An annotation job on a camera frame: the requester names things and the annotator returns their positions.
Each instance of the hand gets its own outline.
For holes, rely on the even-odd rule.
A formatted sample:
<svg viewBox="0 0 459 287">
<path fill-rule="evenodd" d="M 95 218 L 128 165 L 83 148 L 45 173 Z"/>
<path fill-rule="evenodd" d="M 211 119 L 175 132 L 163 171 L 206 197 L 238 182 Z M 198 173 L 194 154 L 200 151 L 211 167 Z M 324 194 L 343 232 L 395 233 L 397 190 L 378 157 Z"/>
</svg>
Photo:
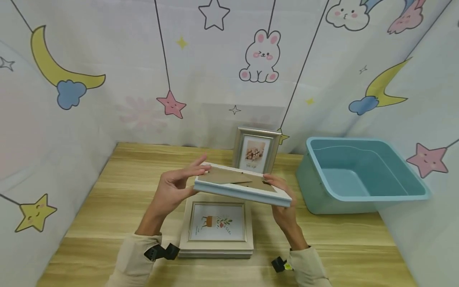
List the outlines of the hand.
<svg viewBox="0 0 459 287">
<path fill-rule="evenodd" d="M 166 216 L 174 211 L 180 203 L 197 192 L 194 186 L 186 187 L 191 176 L 202 175 L 210 170 L 210 165 L 201 165 L 207 156 L 204 154 L 184 169 L 170 170 L 159 179 L 155 196 L 135 232 L 139 235 L 158 235 Z"/>
<path fill-rule="evenodd" d="M 283 191 L 291 197 L 290 207 L 272 206 L 273 217 L 277 225 L 279 225 L 282 232 L 287 237 L 292 250 L 303 250 L 309 248 L 309 245 L 304 239 L 301 227 L 297 223 L 297 215 L 295 207 L 297 205 L 297 197 L 290 189 L 285 179 L 272 174 L 264 174 L 263 177 L 266 181 Z"/>
</svg>

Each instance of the left hand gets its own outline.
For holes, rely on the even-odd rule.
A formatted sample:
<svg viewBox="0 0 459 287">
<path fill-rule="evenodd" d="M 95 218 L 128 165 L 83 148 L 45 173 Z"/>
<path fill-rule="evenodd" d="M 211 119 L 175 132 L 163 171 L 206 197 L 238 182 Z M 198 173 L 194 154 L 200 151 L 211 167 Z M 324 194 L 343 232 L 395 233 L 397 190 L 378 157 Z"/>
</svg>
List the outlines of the left hand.
<svg viewBox="0 0 459 287">
<path fill-rule="evenodd" d="M 163 173 L 159 179 L 155 196 L 135 232 L 138 235 L 158 235 L 162 222 L 173 212 L 182 201 L 197 193 L 194 186 L 186 187 L 186 181 L 191 176 L 203 175 L 210 170 L 210 165 L 201 165 L 207 158 L 202 155 L 184 169 L 170 170 Z"/>
<path fill-rule="evenodd" d="M 186 187 L 186 181 L 191 176 L 203 175 L 210 170 L 210 165 L 201 165 L 206 158 L 207 156 L 204 154 L 184 169 L 170 170 L 161 175 L 158 188 L 151 202 L 151 209 L 156 215 L 166 217 L 183 200 L 197 193 L 193 189 L 194 186 Z"/>
</svg>

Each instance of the tabletop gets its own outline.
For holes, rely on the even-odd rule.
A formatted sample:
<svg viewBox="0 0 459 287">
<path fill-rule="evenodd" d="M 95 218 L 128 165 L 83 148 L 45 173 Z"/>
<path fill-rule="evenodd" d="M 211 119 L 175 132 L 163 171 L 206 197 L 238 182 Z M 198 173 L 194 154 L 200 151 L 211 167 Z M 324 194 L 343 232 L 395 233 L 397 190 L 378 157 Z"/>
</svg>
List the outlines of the tabletop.
<svg viewBox="0 0 459 287">
<path fill-rule="evenodd" d="M 208 162 L 231 166 L 229 150 L 119 143 L 38 286 L 103 286 L 123 239 L 136 230 L 153 198 L 161 173 L 182 168 L 204 152 Z M 297 194 L 298 224 L 308 244 L 317 249 L 333 287 L 415 287 L 379 214 L 308 212 L 295 178 L 301 159 L 302 155 L 278 154 L 273 174 L 285 178 Z M 289 253 L 271 207 L 262 203 L 251 207 L 250 259 L 159 259 L 148 286 L 297 286 L 293 271 L 276 273 L 270 263 Z M 185 202 L 164 221 L 163 246 L 179 245 L 184 210 Z"/>
</svg>

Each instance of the pink star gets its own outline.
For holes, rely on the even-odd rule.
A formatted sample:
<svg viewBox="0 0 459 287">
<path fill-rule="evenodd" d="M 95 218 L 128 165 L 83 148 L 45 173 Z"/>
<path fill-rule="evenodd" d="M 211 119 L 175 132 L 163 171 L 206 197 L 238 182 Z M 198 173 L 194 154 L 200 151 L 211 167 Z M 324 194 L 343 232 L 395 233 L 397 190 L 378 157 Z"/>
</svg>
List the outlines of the pink star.
<svg viewBox="0 0 459 287">
<path fill-rule="evenodd" d="M 421 178 L 425 178 L 432 171 L 448 173 L 448 169 L 442 159 L 446 153 L 446 148 L 430 150 L 420 143 L 416 144 L 416 154 L 406 161 L 418 167 Z"/>
<path fill-rule="evenodd" d="M 171 91 L 168 92 L 167 97 L 156 99 L 164 105 L 164 113 L 166 115 L 174 114 L 178 118 L 183 118 L 180 111 L 186 106 L 186 104 L 176 101 Z"/>
</svg>

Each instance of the beige sleeve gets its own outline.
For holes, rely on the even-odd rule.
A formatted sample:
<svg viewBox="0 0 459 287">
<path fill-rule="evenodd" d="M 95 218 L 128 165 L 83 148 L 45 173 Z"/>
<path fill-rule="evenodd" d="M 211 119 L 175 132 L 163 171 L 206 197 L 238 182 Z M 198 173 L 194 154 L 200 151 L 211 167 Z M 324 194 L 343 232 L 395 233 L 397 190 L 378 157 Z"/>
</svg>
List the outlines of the beige sleeve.
<svg viewBox="0 0 459 287">
<path fill-rule="evenodd" d="M 144 253 L 161 244 L 161 236 L 131 234 L 124 240 L 118 252 L 113 274 L 105 287 L 143 287 L 148 282 L 154 262 Z"/>
<path fill-rule="evenodd" d="M 322 261 L 314 247 L 290 251 L 287 262 L 293 268 L 300 287 L 331 287 Z"/>
</svg>

